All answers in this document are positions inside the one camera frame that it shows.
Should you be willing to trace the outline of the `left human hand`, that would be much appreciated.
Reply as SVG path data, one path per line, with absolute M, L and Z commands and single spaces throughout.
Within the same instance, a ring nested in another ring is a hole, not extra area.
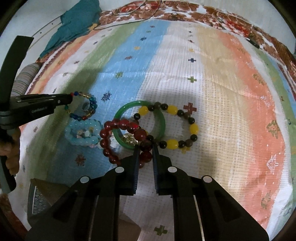
M 21 130 L 14 130 L 10 136 L 1 133 L 1 156 L 6 156 L 6 167 L 11 175 L 16 175 L 20 170 L 20 137 Z

